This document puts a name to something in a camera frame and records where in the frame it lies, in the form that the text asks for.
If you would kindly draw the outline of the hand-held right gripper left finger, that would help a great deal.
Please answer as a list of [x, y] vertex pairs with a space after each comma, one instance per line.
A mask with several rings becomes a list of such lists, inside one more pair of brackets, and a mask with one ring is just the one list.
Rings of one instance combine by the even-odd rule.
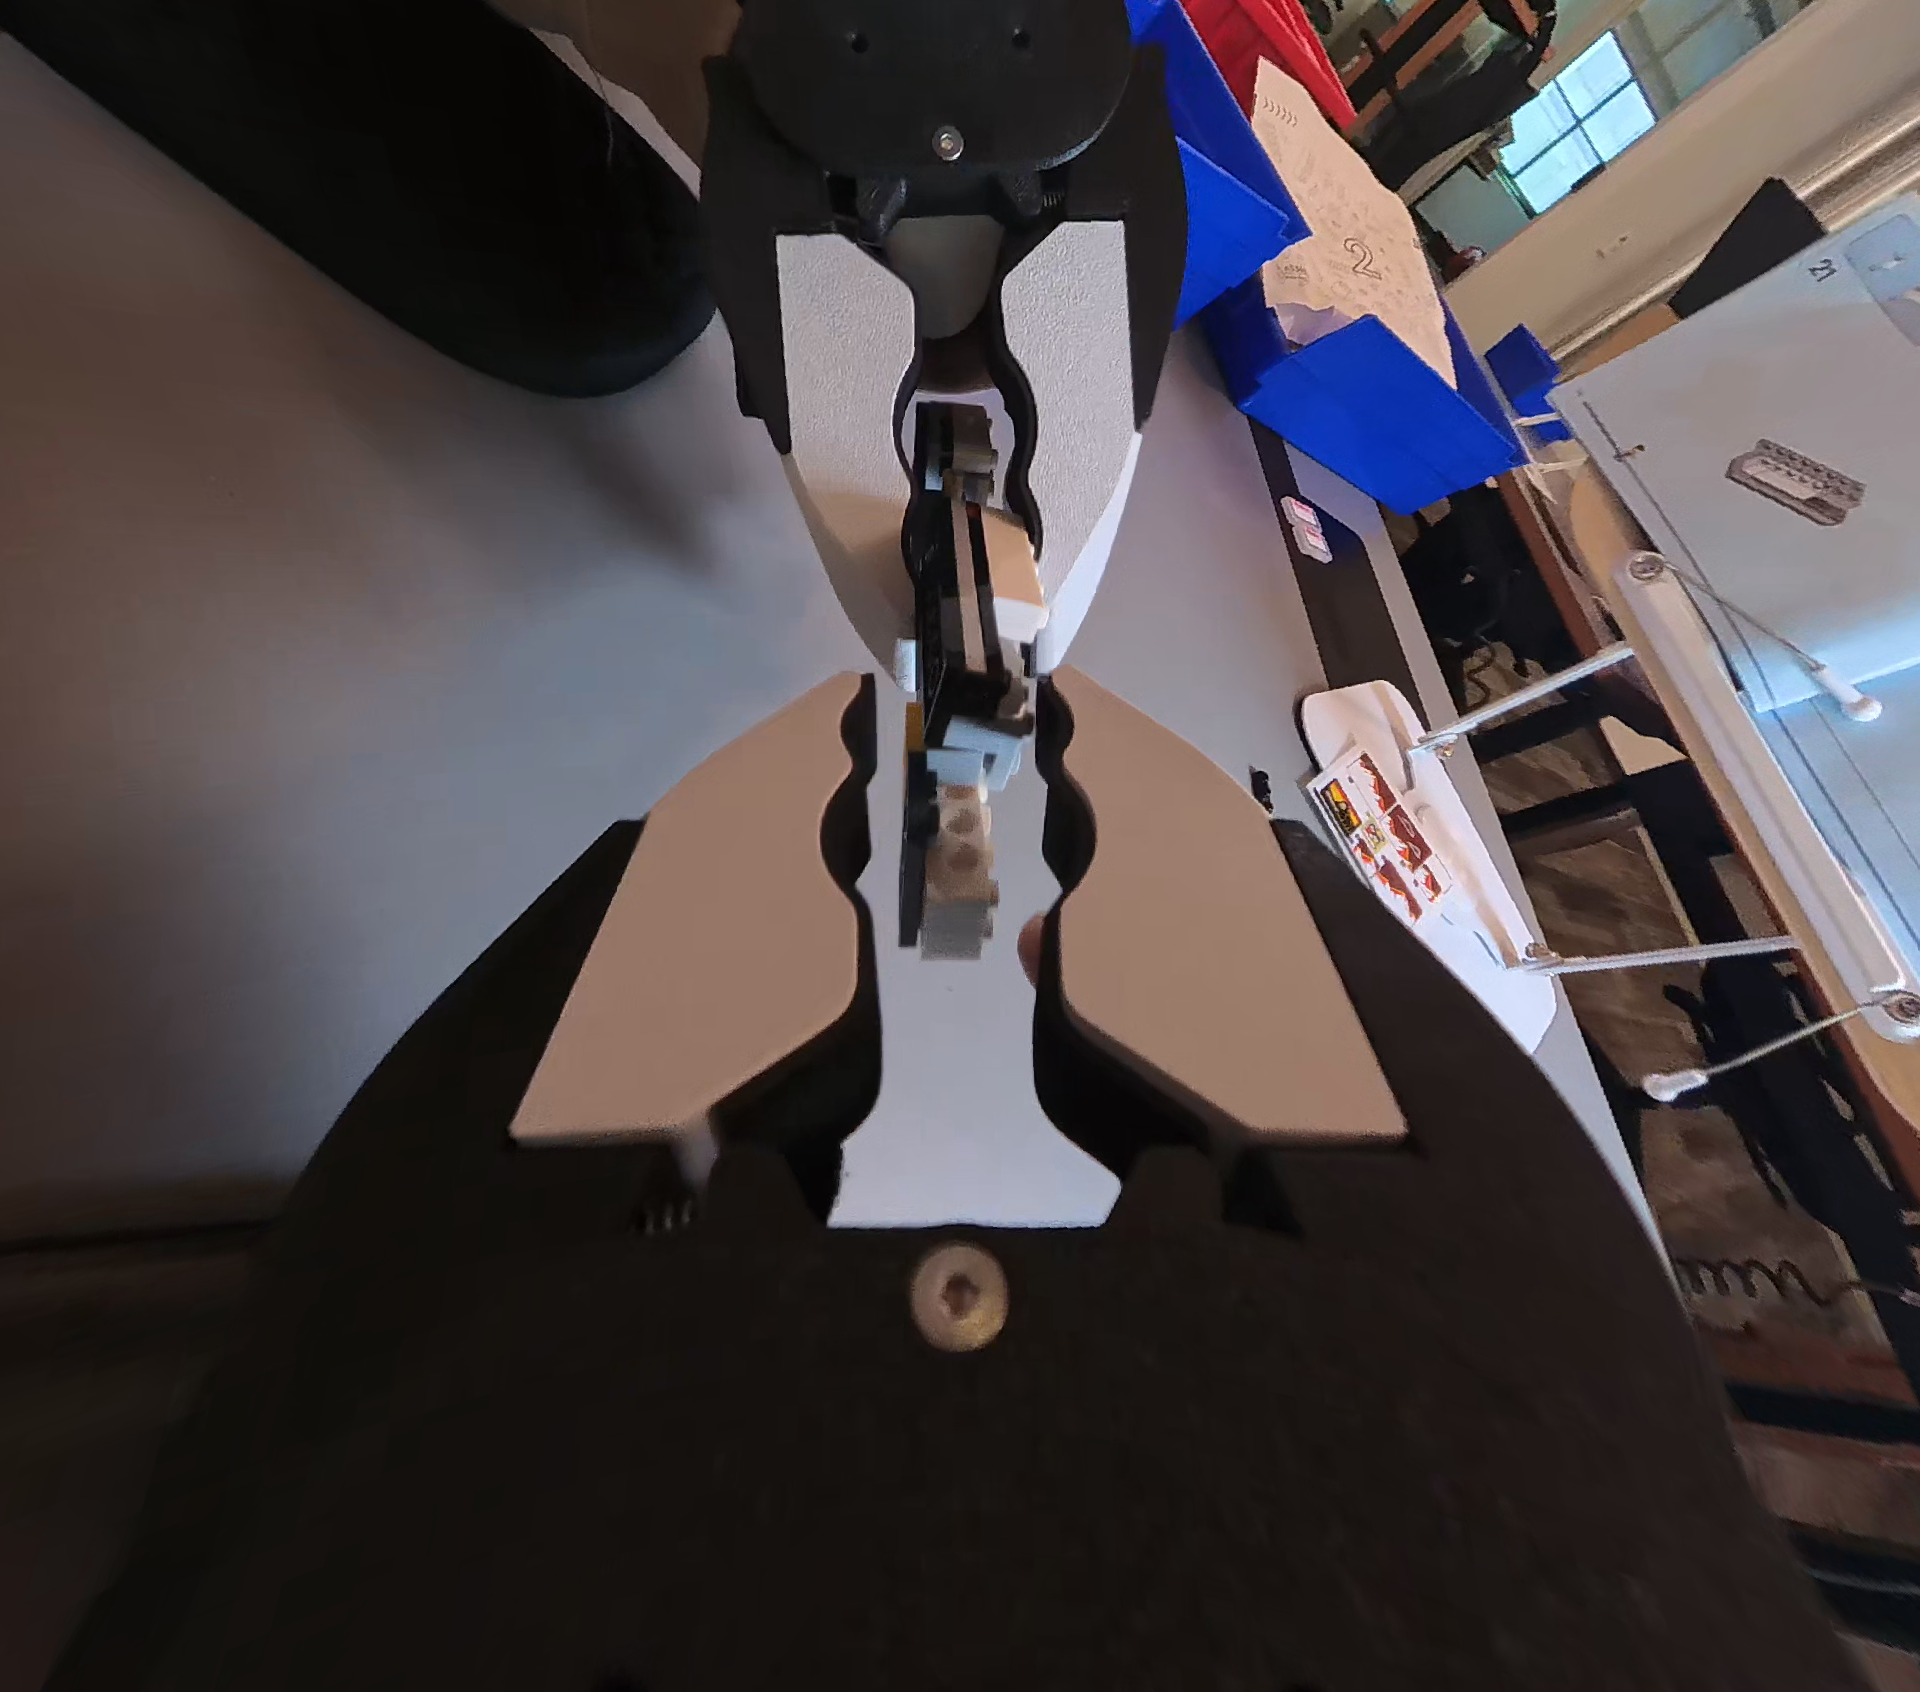
[[644, 816], [511, 1120], [523, 1149], [836, 1155], [879, 1100], [877, 680], [838, 672]]

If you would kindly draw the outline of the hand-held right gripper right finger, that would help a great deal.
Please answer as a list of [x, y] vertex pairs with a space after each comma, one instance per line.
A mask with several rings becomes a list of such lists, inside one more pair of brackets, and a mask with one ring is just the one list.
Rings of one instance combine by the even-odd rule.
[[1043, 701], [1068, 1042], [1207, 1146], [1401, 1146], [1406, 1114], [1256, 795], [1087, 672]]

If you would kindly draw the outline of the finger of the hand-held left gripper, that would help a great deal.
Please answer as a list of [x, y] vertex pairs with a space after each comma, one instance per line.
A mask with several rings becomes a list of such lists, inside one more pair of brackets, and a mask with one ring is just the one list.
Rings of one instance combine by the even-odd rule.
[[776, 279], [785, 476], [845, 617], [877, 667], [899, 672], [914, 636], [901, 411], [921, 363], [916, 300], [835, 232], [778, 236]]
[[999, 283], [999, 324], [1031, 406], [1027, 503], [1049, 609], [1035, 658], [1068, 661], [1108, 571], [1140, 465], [1127, 224], [1062, 221]]

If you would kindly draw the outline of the grey lego model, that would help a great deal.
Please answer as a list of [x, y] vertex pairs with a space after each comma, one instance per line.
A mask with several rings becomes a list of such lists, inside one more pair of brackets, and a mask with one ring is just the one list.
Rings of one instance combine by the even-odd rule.
[[921, 961], [979, 961], [996, 934], [994, 795], [1035, 737], [1049, 623], [1035, 541], [999, 495], [986, 406], [921, 400], [902, 561], [911, 635], [899, 936]]

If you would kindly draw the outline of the instruction booklet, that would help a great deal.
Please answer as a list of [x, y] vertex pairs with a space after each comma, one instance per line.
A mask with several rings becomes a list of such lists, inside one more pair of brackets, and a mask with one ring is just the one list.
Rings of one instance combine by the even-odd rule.
[[1916, 668], [1916, 283], [1908, 195], [1550, 395], [1761, 712]]

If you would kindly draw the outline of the sticker sheet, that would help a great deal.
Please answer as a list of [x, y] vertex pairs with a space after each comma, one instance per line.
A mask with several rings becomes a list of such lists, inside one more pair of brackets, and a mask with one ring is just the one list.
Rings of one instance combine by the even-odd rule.
[[1428, 816], [1391, 784], [1365, 746], [1351, 745], [1308, 781], [1308, 799], [1336, 849], [1382, 905], [1410, 928], [1426, 928], [1451, 901], [1453, 865]]

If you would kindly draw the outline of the white book stand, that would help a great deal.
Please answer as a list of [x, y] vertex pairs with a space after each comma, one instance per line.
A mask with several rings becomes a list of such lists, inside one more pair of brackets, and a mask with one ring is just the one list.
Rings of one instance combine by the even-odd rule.
[[[1552, 983], [1655, 965], [1788, 958], [1813, 976], [1821, 1001], [1838, 1002], [1835, 1014], [1799, 1029], [1788, 1042], [1836, 1031], [1870, 1092], [1916, 1129], [1916, 958], [1897, 942], [1892, 920], [1826, 841], [1767, 745], [1718, 649], [1714, 603], [1677, 555], [1640, 544], [1640, 527], [1595, 462], [1572, 468], [1564, 525], [1597, 607], [1624, 633], [1564, 672], [1441, 727], [1428, 727], [1382, 679], [1308, 695], [1299, 720], [1314, 764], [1311, 779], [1351, 746], [1367, 748], [1430, 821], [1454, 890], [1437, 920], [1409, 930], [1526, 1052], [1537, 1052], [1547, 1034]], [[1566, 956], [1532, 934], [1469, 816], [1448, 754], [1525, 705], [1623, 667], [1644, 672], [1782, 934], [1611, 958]]]

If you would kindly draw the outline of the black wrist rest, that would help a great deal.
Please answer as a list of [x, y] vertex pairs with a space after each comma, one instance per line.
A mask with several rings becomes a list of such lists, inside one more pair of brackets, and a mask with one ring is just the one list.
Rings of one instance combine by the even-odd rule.
[[486, 0], [2, 0], [4, 34], [378, 316], [562, 398], [709, 328], [694, 193]]

